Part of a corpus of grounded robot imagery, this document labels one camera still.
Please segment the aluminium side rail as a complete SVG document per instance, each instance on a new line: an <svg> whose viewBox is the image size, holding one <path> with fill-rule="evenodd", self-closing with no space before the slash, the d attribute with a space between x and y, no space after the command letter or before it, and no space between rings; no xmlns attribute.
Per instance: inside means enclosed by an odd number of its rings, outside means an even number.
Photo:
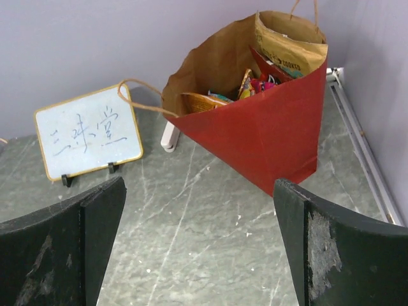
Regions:
<svg viewBox="0 0 408 306"><path fill-rule="evenodd" d="M357 116L345 94L340 81L342 69L328 68L326 70L326 83L339 109L342 120L354 147L354 152L359 159L368 185L373 193L375 202L379 207L384 220L398 226L406 226L406 222L400 213L397 204L391 196L390 189L377 165L372 150L368 144L365 132L361 127Z"/></svg>

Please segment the orange snack bag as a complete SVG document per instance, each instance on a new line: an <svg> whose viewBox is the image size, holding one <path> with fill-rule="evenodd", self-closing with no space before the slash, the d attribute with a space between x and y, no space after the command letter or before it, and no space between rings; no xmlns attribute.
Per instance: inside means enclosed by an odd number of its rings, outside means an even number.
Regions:
<svg viewBox="0 0 408 306"><path fill-rule="evenodd" d="M206 112L228 104L221 99L193 92L182 93L180 97L188 113Z"/></svg>

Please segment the small whiteboard yellow frame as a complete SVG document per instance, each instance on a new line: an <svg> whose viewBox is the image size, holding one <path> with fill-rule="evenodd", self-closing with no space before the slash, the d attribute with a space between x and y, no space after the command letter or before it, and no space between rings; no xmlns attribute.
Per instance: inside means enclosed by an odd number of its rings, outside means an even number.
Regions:
<svg viewBox="0 0 408 306"><path fill-rule="evenodd" d="M45 173L52 182L136 161L143 146L126 85L40 108L34 113Z"/></svg>

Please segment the colourful candy packets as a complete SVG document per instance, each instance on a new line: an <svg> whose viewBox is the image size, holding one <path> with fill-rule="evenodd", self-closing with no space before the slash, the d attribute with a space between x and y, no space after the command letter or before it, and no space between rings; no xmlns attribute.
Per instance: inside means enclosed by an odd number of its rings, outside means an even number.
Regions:
<svg viewBox="0 0 408 306"><path fill-rule="evenodd" d="M258 94L260 92L263 92L267 89L271 89L276 86L276 84L272 81L265 81L261 79L257 79L254 77L253 72L251 69L246 69L244 77L242 79L242 83L239 87L239 90L237 92L236 98L235 99L230 99L226 96L223 96L221 94L216 94L214 92L208 91L208 96L212 98L217 98L223 102L226 103L232 103L234 101L240 100L240 99L245 99L249 98L255 94Z"/></svg>

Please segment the red brown paper bag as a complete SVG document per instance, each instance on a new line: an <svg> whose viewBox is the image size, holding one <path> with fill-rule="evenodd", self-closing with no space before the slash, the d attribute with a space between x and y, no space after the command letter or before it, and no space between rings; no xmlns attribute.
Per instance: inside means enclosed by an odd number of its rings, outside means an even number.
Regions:
<svg viewBox="0 0 408 306"><path fill-rule="evenodd" d="M218 30L192 49L159 93L153 108L176 128L267 194L284 177L299 183L317 168L326 83L325 62L312 73L201 113L188 113L180 95L208 91L235 99L246 69L261 72L252 46L255 14Z"/></svg>

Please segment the white eraser marker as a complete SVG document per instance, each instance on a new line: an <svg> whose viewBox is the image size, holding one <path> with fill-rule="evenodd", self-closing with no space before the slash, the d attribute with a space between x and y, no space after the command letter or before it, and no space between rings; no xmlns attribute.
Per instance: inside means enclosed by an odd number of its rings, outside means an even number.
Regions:
<svg viewBox="0 0 408 306"><path fill-rule="evenodd" d="M166 152L173 152L177 146L180 130L171 122L167 122L161 137L160 144Z"/></svg>

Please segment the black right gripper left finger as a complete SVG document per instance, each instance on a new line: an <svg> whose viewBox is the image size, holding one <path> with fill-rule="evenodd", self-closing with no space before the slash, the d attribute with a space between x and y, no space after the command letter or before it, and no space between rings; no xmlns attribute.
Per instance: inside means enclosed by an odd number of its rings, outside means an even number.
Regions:
<svg viewBox="0 0 408 306"><path fill-rule="evenodd" d="M1 305L96 305L125 201L114 177L1 223Z"/></svg>

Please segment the red Doritos bag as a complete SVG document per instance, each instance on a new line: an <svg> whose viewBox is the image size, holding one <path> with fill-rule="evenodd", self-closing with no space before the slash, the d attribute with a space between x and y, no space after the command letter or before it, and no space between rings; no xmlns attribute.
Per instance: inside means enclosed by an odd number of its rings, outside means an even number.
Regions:
<svg viewBox="0 0 408 306"><path fill-rule="evenodd" d="M252 57L255 60L261 72L260 80L271 82L275 85L280 85L285 82L293 80L293 77L279 68L271 61L266 60L258 51L252 46L249 47Z"/></svg>

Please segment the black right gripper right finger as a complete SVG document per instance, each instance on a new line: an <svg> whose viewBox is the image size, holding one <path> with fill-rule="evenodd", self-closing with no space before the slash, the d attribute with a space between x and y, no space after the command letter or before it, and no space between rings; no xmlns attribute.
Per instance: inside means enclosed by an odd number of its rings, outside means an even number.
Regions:
<svg viewBox="0 0 408 306"><path fill-rule="evenodd" d="M273 200L299 305L407 305L407 228L286 179Z"/></svg>

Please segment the gold kettle chips bag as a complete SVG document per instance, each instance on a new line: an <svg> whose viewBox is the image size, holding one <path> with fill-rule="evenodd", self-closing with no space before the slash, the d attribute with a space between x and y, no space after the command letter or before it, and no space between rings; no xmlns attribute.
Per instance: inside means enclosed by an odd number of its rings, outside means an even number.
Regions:
<svg viewBox="0 0 408 306"><path fill-rule="evenodd" d="M312 73L326 60L326 36L305 18L259 11L254 26L261 52L293 78Z"/></svg>

